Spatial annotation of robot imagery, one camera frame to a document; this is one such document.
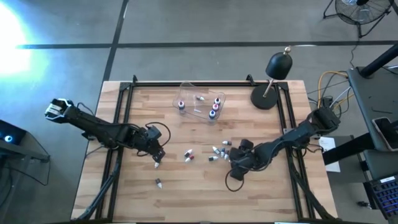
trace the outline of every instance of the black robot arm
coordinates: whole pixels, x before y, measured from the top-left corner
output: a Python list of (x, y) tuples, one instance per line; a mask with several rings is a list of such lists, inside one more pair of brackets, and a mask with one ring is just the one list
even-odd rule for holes
[(54, 99), (45, 111), (45, 117), (56, 123), (70, 123), (84, 132), (87, 139), (96, 138), (104, 147), (119, 146), (148, 152), (160, 162), (165, 152), (158, 138), (162, 133), (155, 126), (147, 128), (135, 124), (113, 124), (88, 114), (76, 107), (71, 100)]

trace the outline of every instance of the small object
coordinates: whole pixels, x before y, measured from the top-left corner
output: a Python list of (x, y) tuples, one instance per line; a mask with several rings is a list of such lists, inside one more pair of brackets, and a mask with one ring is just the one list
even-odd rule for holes
[(214, 99), (214, 103), (217, 104), (217, 105), (219, 105), (219, 103), (221, 103), (221, 100), (220, 100), (219, 98), (215, 98), (215, 99)]
[(218, 156), (210, 156), (209, 161), (215, 161), (218, 159)]
[(229, 150), (225, 152), (224, 159), (227, 160), (229, 158)]
[(185, 103), (184, 103), (183, 101), (179, 101), (179, 103), (178, 103), (178, 108), (179, 108), (180, 110), (184, 110), (184, 109), (185, 109)]
[(213, 104), (213, 111), (218, 111), (218, 104)]
[(204, 101), (204, 100), (205, 100), (205, 98), (204, 98), (203, 96), (196, 96), (196, 98), (197, 98), (198, 100), (200, 100), (200, 101)]
[(216, 112), (213, 111), (213, 110), (211, 110), (211, 111), (209, 112), (209, 118), (210, 118), (210, 119), (214, 119), (215, 117), (216, 117)]
[(221, 158), (224, 158), (224, 156), (225, 156), (225, 148), (222, 148), (221, 149)]
[(372, 206), (369, 202), (356, 202), (356, 204), (360, 207), (365, 207), (368, 209), (372, 209)]
[(188, 150), (188, 151), (184, 154), (184, 157), (185, 157), (185, 158), (188, 158), (189, 156), (191, 156), (191, 154), (192, 154), (192, 149)]
[(185, 160), (185, 162), (189, 162), (189, 161), (191, 161), (193, 158), (195, 158), (195, 156), (191, 155), (191, 156), (189, 156), (189, 157)]
[(6, 142), (11, 142), (12, 141), (12, 136), (6, 136), (6, 137), (4, 137), (4, 140)]
[(231, 141), (223, 141), (223, 145), (230, 146), (232, 145)]
[(163, 186), (162, 186), (162, 182), (160, 181), (160, 179), (159, 178), (156, 179), (155, 182), (156, 182), (156, 185), (158, 186), (158, 188), (162, 189)]
[(216, 147), (213, 146), (213, 151), (215, 152), (215, 154), (220, 154), (220, 150), (218, 150)]

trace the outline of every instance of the cable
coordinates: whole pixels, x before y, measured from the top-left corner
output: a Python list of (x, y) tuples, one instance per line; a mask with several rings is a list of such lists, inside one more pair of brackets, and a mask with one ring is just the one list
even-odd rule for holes
[(357, 48), (357, 46), (359, 45), (359, 37), (358, 40), (355, 43), (354, 48), (351, 50), (351, 60), (349, 61), (349, 64), (351, 65), (352, 68), (355, 68), (354, 64), (353, 64), (353, 60), (354, 60), (354, 50)]
[(86, 106), (86, 105), (85, 105), (84, 103), (82, 103), (82, 102), (77, 103), (76, 108), (79, 108), (80, 105), (82, 105), (84, 108), (86, 108), (86, 109), (94, 116), (93, 111), (90, 110), (89, 107)]
[(163, 145), (161, 145), (161, 147), (165, 146), (170, 141), (170, 138), (172, 137), (172, 133), (171, 133), (169, 127), (167, 127), (166, 124), (161, 123), (161, 122), (157, 122), (157, 121), (147, 123), (147, 124), (145, 124), (145, 127), (149, 128), (148, 124), (160, 124), (160, 125), (162, 125), (163, 127), (165, 127), (167, 129), (167, 131), (169, 132), (169, 138), (168, 138), (168, 140), (165, 143), (163, 143)]
[(227, 178), (228, 178), (228, 175), (229, 175), (234, 169), (231, 169), (231, 170), (228, 171), (228, 172), (226, 173), (226, 175), (225, 175), (225, 186), (226, 186), (226, 188), (227, 188), (229, 191), (231, 191), (231, 192), (237, 192), (237, 191), (241, 190), (241, 188), (243, 187), (243, 184), (244, 184), (244, 176), (243, 176), (243, 177), (242, 177), (242, 184), (241, 184), (240, 187), (238, 187), (237, 189), (233, 190), (233, 189), (231, 189), (231, 188), (228, 186), (228, 183), (227, 183), (226, 180), (227, 180)]
[(346, 90), (344, 90), (342, 93), (340, 93), (340, 95), (337, 96), (337, 98), (331, 103), (330, 108), (337, 102), (338, 99), (340, 99), (340, 97), (347, 92), (348, 90), (350, 90), (351, 87), (348, 87)]
[(321, 99), (321, 82), (322, 82), (322, 78), (324, 75), (326, 75), (327, 73), (333, 73), (333, 74), (337, 74), (337, 75), (341, 75), (344, 76), (345, 78), (348, 78), (347, 74), (341, 73), (341, 72), (336, 72), (336, 71), (326, 71), (323, 72), (322, 75), (319, 77), (319, 81), (318, 81), (318, 108), (320, 107), (320, 99)]
[(8, 167), (5, 166), (4, 168), (5, 168), (5, 169), (9, 169), (9, 170), (16, 171), (16, 172), (21, 173), (21, 174), (24, 174), (24, 175), (30, 177), (31, 179), (33, 179), (34, 181), (38, 182), (39, 184), (41, 184), (41, 185), (43, 185), (43, 186), (47, 186), (47, 185), (49, 184), (50, 170), (51, 170), (51, 160), (50, 160), (50, 159), (49, 159), (49, 171), (47, 172), (47, 181), (46, 181), (46, 183), (43, 183), (43, 182), (39, 181), (38, 179), (36, 179), (35, 177), (33, 177), (33, 176), (31, 176), (31, 175), (29, 175), (29, 174), (23, 172), (23, 171), (20, 171), (19, 169), (15, 169), (15, 168), (13, 168), (13, 167), (11, 167), (11, 166), (8, 166)]
[(98, 147), (98, 148), (92, 150), (91, 152), (87, 153), (87, 154), (86, 154), (86, 158), (87, 158), (87, 156), (90, 155), (91, 153), (93, 153), (93, 152), (95, 152), (95, 151), (97, 151), (98, 149), (101, 149), (101, 148), (103, 148), (103, 147), (104, 147), (104, 146), (101, 145), (100, 147)]
[(398, 73), (395, 73), (395, 72), (389, 70), (388, 68), (384, 68), (384, 67), (381, 67), (381, 68), (382, 68), (382, 69), (385, 69), (385, 70), (387, 70), (387, 71), (389, 71), (389, 72), (391, 72), (391, 73), (393, 73), (393, 74), (395, 74), (395, 75), (398, 75)]
[[(342, 84), (342, 83), (345, 83), (345, 82), (348, 82), (348, 80), (345, 80), (345, 81), (342, 81), (342, 82), (339, 82), (339, 83), (330, 85), (329, 87), (337, 86), (337, 85)], [(310, 92), (308, 92), (307, 94), (315, 93), (316, 91), (320, 91), (320, 90), (324, 90), (324, 89), (326, 89), (326, 87), (323, 87), (323, 88), (321, 88), (321, 89), (319, 89), (319, 90), (317, 89), (317, 90), (310, 91)]]

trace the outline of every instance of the black cable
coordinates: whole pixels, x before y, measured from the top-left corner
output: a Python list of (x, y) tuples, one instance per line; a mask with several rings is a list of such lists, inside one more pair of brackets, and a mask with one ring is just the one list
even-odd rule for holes
[(149, 154), (148, 152), (147, 152), (147, 153), (144, 153), (144, 154), (139, 154), (139, 152), (141, 152), (141, 151), (137, 151), (137, 156), (138, 156), (138, 157), (146, 156), (146, 155)]
[(92, 150), (91, 152), (87, 153), (87, 154), (86, 154), (86, 158), (87, 158), (87, 156), (90, 155), (91, 153), (93, 153), (93, 152), (95, 152), (95, 151), (97, 151), (97, 150), (99, 150), (99, 149), (101, 149), (101, 148), (103, 148), (103, 147), (104, 147), (104, 146), (101, 145), (100, 147), (98, 147), (98, 148)]
[(47, 185), (49, 184), (50, 170), (51, 170), (51, 160), (50, 160), (50, 159), (49, 159), (49, 171), (47, 172), (47, 181), (46, 181), (46, 183), (43, 183), (43, 182), (39, 181), (38, 179), (36, 179), (35, 177), (33, 177), (33, 176), (31, 176), (31, 175), (29, 175), (29, 174), (23, 172), (23, 171), (20, 171), (19, 169), (15, 169), (15, 168), (13, 168), (13, 167), (11, 167), (11, 166), (8, 166), (8, 167), (5, 166), (4, 168), (5, 168), (5, 169), (9, 169), (9, 170), (13, 170), (13, 171), (16, 171), (16, 172), (19, 172), (19, 173), (21, 173), (21, 174), (24, 174), (24, 175), (30, 177), (31, 179), (33, 179), (34, 181), (38, 182), (39, 184), (41, 184), (41, 185), (43, 185), (43, 186), (47, 186)]
[(93, 111), (90, 110), (90, 108), (89, 108), (88, 106), (86, 106), (86, 105), (85, 105), (84, 103), (82, 103), (82, 102), (77, 103), (76, 108), (79, 109), (79, 106), (80, 106), (80, 105), (82, 105), (84, 108), (86, 108), (86, 109), (94, 116)]
[(167, 129), (167, 131), (169, 132), (169, 138), (168, 138), (168, 140), (165, 143), (163, 143), (163, 145), (161, 145), (161, 147), (165, 146), (170, 141), (170, 138), (172, 137), (172, 133), (171, 133), (169, 127), (167, 127), (166, 124), (161, 123), (161, 122), (157, 122), (157, 121), (147, 123), (147, 124), (145, 124), (145, 127), (149, 128), (148, 124), (160, 124), (160, 125), (162, 125), (163, 127), (165, 127)]
[(233, 189), (231, 189), (231, 188), (228, 186), (228, 182), (227, 182), (226, 180), (227, 180), (227, 178), (228, 178), (228, 175), (229, 175), (234, 169), (231, 169), (231, 170), (228, 171), (228, 172), (226, 173), (226, 175), (225, 175), (225, 186), (226, 186), (226, 188), (227, 188), (229, 191), (231, 191), (231, 192), (237, 192), (237, 191), (241, 190), (241, 188), (243, 187), (243, 184), (244, 184), (244, 176), (243, 176), (243, 177), (242, 177), (242, 184), (241, 184), (240, 187), (238, 187), (237, 189), (233, 190)]
[(387, 70), (387, 71), (389, 71), (389, 72), (391, 72), (391, 73), (393, 73), (393, 74), (395, 74), (395, 75), (398, 75), (398, 73), (395, 73), (395, 72), (389, 70), (388, 68), (384, 68), (384, 67), (381, 67), (381, 68), (382, 68), (382, 69), (385, 69), (385, 70)]
[[(345, 81), (342, 81), (342, 82), (339, 82), (339, 83), (330, 85), (329, 87), (336, 86), (336, 85), (342, 84), (342, 83), (344, 83), (344, 82), (348, 82), (348, 80), (345, 80)], [(318, 89), (317, 89), (317, 90), (314, 90), (314, 91), (310, 91), (310, 92), (308, 92), (307, 94), (315, 93), (316, 91), (318, 91)]]
[(8, 179), (9, 179), (9, 182), (10, 182), (10, 188), (8, 189), (8, 192), (7, 192), (6, 197), (4, 198), (4, 200), (0, 203), (0, 208), (6, 203), (6, 201), (8, 199), (8, 196), (10, 196), (10, 193), (11, 193), (11, 189), (12, 189), (12, 185), (13, 185), (11, 171), (9, 171), (9, 173), (8, 173)]
[(359, 36), (358, 36), (358, 40), (355, 43), (354, 48), (351, 50), (351, 60), (349, 61), (349, 64), (351, 65), (352, 68), (355, 68), (354, 64), (353, 64), (353, 60), (354, 60), (354, 50), (357, 48), (357, 46), (359, 45)]

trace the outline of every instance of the wooden tabletop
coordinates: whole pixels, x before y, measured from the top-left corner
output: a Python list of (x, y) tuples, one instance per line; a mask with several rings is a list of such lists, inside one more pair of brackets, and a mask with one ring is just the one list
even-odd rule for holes
[[(310, 112), (303, 81), (288, 81), (290, 97), (297, 124)], [(112, 122), (120, 82), (104, 82), (99, 98), (97, 116)], [(252, 87), (211, 87), (210, 91), (223, 92), (226, 101), (215, 125), (180, 116), (172, 106), (176, 87), (134, 88), (129, 123), (143, 126), (152, 121), (165, 123), (171, 130), (170, 142), (164, 146), (167, 153), (158, 169), (151, 156), (137, 157), (136, 150), (125, 149), (121, 166), (118, 196), (114, 210), (115, 222), (272, 222), (297, 221), (292, 187), (285, 151), (275, 157), (262, 172), (245, 175), (243, 188), (230, 192), (224, 178), (230, 170), (224, 159), (209, 162), (212, 146), (230, 140), (238, 147), (241, 139), (255, 144), (273, 141), (282, 133), (277, 107), (259, 110), (250, 102)], [(287, 125), (290, 126), (284, 105)], [(126, 97), (122, 103), (123, 121)], [(162, 132), (159, 142), (167, 139)], [(88, 152), (97, 148), (90, 142)], [(193, 149), (195, 158), (185, 163), (183, 154)], [(72, 217), (78, 217), (92, 202), (101, 185), (106, 150), (90, 154), (84, 163)], [(320, 203), (336, 217), (336, 209), (320, 151), (304, 157), (310, 188)], [(163, 189), (155, 184), (162, 181)], [(240, 182), (228, 179), (230, 187)], [(108, 191), (104, 212), (108, 211)], [(303, 193), (300, 192), (304, 214), (307, 214)]]

